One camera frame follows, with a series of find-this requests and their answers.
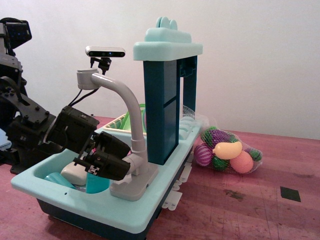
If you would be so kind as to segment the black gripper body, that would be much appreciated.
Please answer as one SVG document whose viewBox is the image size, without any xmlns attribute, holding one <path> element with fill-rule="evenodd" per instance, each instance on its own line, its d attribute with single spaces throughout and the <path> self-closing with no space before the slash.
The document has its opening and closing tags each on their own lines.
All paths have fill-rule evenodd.
<svg viewBox="0 0 320 240">
<path fill-rule="evenodd" d="M 100 122 L 69 105 L 51 125 L 45 140 L 75 153 L 81 153 Z"/>
</svg>

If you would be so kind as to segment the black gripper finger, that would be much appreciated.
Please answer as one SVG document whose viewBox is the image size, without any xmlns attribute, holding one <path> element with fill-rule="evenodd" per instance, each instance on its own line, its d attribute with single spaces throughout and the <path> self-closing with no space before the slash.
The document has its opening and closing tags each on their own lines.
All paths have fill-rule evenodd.
<svg viewBox="0 0 320 240">
<path fill-rule="evenodd" d="M 73 159 L 74 165 L 81 165 L 89 174 L 110 180 L 122 180 L 130 170 L 131 164 L 121 158 L 96 150 L 81 158 Z"/>
<path fill-rule="evenodd" d="M 122 160 L 131 151 L 123 141 L 107 132 L 97 133 L 93 137 L 95 151 L 91 157 L 95 160 L 116 159 Z"/>
</svg>

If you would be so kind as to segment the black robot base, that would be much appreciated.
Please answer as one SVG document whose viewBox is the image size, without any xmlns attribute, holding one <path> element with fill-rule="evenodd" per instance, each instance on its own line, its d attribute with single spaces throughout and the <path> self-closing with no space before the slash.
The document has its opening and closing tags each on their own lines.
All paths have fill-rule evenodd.
<svg viewBox="0 0 320 240">
<path fill-rule="evenodd" d="M 62 147 L 55 143 L 42 143 L 35 148 L 27 148 L 8 142 L 0 147 L 0 163 L 10 165 L 10 173 L 17 175 L 61 150 Z"/>
</svg>

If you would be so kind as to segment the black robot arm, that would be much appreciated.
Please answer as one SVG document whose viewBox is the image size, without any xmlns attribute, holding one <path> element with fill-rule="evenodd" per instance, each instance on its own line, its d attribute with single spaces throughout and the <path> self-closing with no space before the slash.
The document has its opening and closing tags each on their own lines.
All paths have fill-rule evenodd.
<svg viewBox="0 0 320 240">
<path fill-rule="evenodd" d="M 124 157 L 130 147 L 108 133 L 96 133 L 99 121 L 77 109 L 85 95 L 78 93 L 58 116 L 28 97 L 22 65 L 15 48 L 31 40 L 29 23 L 12 17 L 0 21 L 0 128 L 11 146 L 0 152 L 12 174 L 70 150 L 75 166 L 103 178 L 119 180 L 129 170 Z"/>
</svg>

